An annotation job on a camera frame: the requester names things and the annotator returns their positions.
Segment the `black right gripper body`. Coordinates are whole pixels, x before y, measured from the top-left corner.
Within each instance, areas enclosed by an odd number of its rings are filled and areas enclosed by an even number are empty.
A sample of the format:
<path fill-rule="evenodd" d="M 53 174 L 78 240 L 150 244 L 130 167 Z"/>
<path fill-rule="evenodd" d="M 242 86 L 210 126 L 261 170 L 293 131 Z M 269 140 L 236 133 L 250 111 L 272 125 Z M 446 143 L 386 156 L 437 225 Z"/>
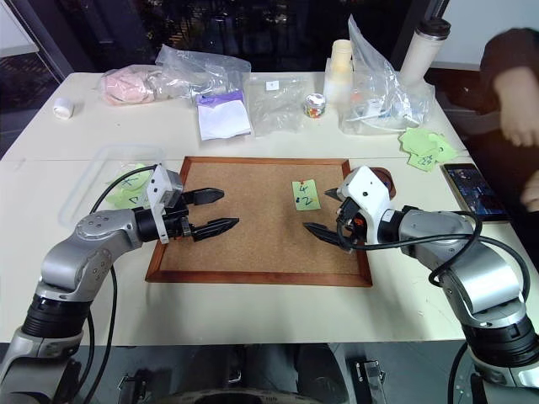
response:
<path fill-rule="evenodd" d="M 347 197 L 337 211 L 337 238 L 339 246 L 348 252 L 357 250 L 366 242 L 366 220 L 360 207 Z"/>

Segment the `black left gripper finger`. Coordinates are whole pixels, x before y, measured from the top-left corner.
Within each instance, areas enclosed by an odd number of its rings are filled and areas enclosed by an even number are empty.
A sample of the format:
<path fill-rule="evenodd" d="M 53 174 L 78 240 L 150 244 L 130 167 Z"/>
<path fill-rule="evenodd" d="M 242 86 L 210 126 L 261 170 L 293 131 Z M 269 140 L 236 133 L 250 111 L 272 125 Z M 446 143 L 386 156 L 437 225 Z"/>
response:
<path fill-rule="evenodd" d="M 191 237 L 195 242 L 216 237 L 232 229 L 238 222 L 238 218 L 220 218 L 208 221 L 203 226 L 192 226 Z"/>
<path fill-rule="evenodd" d="M 183 193 L 183 202 L 186 205 L 208 205 L 212 204 L 225 195 L 224 191 L 215 188 L 195 189 Z"/>

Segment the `person's bare hand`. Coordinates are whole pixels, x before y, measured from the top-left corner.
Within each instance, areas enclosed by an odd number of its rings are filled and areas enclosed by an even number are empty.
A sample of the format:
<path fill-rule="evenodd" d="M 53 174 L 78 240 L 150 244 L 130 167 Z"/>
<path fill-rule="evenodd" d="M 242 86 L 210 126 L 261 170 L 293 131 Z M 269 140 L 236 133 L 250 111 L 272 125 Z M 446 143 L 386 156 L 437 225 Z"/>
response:
<path fill-rule="evenodd" d="M 514 146 L 538 146 L 538 95 L 509 93 L 501 99 L 501 128 Z"/>
<path fill-rule="evenodd" d="M 520 201 L 528 211 L 539 211 L 539 171 L 535 171 L 527 180 Z"/>

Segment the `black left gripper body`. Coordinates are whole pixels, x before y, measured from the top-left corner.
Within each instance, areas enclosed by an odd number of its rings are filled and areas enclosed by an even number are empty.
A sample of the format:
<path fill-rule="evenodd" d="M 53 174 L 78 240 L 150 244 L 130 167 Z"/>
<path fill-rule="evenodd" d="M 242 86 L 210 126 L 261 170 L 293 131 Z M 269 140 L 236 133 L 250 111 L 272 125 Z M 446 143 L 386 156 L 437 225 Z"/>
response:
<path fill-rule="evenodd" d="M 185 203 L 178 203 L 174 207 L 166 208 L 163 223 L 168 238 L 193 238 L 195 235 L 195 227 L 189 222 L 189 207 Z"/>

